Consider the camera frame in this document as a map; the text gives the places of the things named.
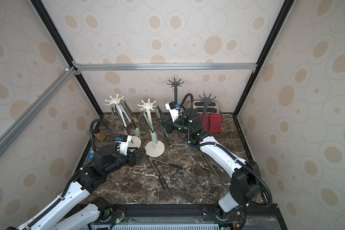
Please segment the black handled steel tongs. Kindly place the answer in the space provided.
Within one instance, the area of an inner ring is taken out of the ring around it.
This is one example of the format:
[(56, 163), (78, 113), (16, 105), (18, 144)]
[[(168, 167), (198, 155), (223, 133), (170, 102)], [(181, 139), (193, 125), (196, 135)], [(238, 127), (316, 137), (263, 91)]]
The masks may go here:
[(150, 162), (153, 170), (157, 174), (157, 177), (158, 177), (159, 182), (160, 182), (161, 186), (163, 187), (163, 189), (168, 189), (169, 191), (171, 191), (169, 186), (168, 186), (168, 183), (166, 182), (166, 180), (163, 176), (163, 169), (161, 168), (160, 164), (164, 164), (166, 166), (169, 166), (171, 168), (175, 168), (178, 170), (183, 170), (183, 167), (180, 165), (174, 164), (174, 163), (163, 162), (161, 160), (158, 160), (158, 159), (152, 158), (152, 157), (149, 157), (149, 162)]

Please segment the slim steel tongs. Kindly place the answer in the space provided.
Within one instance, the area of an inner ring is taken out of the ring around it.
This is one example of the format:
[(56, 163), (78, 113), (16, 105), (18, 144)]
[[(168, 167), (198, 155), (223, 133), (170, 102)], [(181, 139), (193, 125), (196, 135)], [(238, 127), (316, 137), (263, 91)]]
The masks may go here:
[(110, 108), (111, 108), (111, 114), (112, 114), (112, 130), (114, 130), (115, 129), (115, 110), (114, 110), (113, 105)]

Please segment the white handled steel tongs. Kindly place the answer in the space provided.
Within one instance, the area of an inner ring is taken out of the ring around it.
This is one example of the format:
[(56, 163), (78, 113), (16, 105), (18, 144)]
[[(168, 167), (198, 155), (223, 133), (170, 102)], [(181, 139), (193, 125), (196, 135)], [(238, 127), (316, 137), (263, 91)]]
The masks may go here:
[(115, 108), (116, 108), (118, 118), (121, 121), (121, 124), (123, 125), (124, 131), (126, 132), (127, 135), (131, 135), (131, 133), (127, 127), (127, 122), (130, 123), (130, 119), (127, 117), (127, 113), (124, 110), (122, 104), (120, 104), (120, 103), (116, 104)]

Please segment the mint green silicone tongs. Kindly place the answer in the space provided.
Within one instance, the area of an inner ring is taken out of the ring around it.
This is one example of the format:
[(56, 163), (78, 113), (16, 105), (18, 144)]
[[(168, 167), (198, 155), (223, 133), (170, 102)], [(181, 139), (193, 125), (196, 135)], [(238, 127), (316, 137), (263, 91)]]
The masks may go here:
[(150, 122), (149, 118), (148, 118), (148, 113), (145, 112), (144, 110), (141, 110), (141, 113), (139, 115), (139, 120), (138, 120), (138, 124), (137, 124), (137, 128), (135, 130), (135, 136), (138, 137), (140, 134), (140, 122), (141, 119), (144, 118), (146, 124), (149, 127), (150, 130), (150, 134), (151, 134), (151, 142), (149, 142), (145, 149), (152, 151), (152, 150), (156, 150), (157, 144), (158, 144), (158, 138), (157, 138), (157, 133), (155, 132), (152, 123)]

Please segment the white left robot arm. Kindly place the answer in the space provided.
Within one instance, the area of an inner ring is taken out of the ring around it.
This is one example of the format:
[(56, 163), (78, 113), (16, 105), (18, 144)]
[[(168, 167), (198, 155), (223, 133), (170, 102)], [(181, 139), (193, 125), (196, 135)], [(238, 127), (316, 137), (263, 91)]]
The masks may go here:
[[(94, 142), (94, 125), (102, 124), (115, 140), (113, 145), (104, 145), (99, 149)], [(146, 155), (144, 148), (129, 147), (131, 136), (115, 137), (110, 127), (102, 120), (95, 119), (90, 124), (90, 143), (94, 155), (89, 163), (79, 168), (67, 182), (63, 192), (43, 210), (19, 227), (9, 230), (50, 230), (72, 208), (92, 194), (107, 181), (107, 176), (124, 166), (136, 166)]]

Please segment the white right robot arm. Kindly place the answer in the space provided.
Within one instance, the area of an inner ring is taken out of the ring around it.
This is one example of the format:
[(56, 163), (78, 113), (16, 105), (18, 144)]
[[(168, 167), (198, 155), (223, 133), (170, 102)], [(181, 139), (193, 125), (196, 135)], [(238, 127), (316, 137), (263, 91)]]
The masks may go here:
[(225, 218), (233, 209), (252, 203), (268, 208), (273, 203), (269, 187), (261, 177), (258, 164), (246, 161), (221, 145), (200, 125), (195, 109), (185, 110), (183, 118), (170, 115), (158, 118), (167, 133), (173, 131), (187, 134), (188, 146), (211, 157), (231, 178), (229, 192), (216, 204), (217, 216)]

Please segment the cream utensil rack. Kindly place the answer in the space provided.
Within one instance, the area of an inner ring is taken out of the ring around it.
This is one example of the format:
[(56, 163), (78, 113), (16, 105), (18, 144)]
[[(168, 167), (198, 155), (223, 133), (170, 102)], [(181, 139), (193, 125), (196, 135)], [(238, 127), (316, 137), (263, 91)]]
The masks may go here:
[(128, 124), (132, 125), (134, 128), (137, 128), (137, 118), (132, 113), (131, 109), (124, 100), (124, 96), (119, 96), (116, 94), (115, 97), (109, 96), (110, 99), (105, 99), (105, 106), (111, 108), (112, 115), (116, 115), (121, 125), (123, 126), (124, 131), (127, 135), (131, 136), (131, 142), (129, 143), (130, 147), (140, 147), (141, 139), (138, 137), (138, 134), (132, 134), (128, 128)]
[(142, 104), (138, 104), (138, 106), (140, 107), (140, 115), (135, 134), (136, 136), (140, 135), (140, 123), (143, 119), (148, 125), (151, 136), (151, 141), (148, 142), (145, 146), (146, 154), (149, 157), (157, 158), (164, 153), (165, 145), (158, 140), (157, 133), (153, 127), (151, 111), (155, 111), (155, 108), (157, 107), (156, 100), (151, 102), (149, 98), (146, 102), (143, 100), (141, 102)]

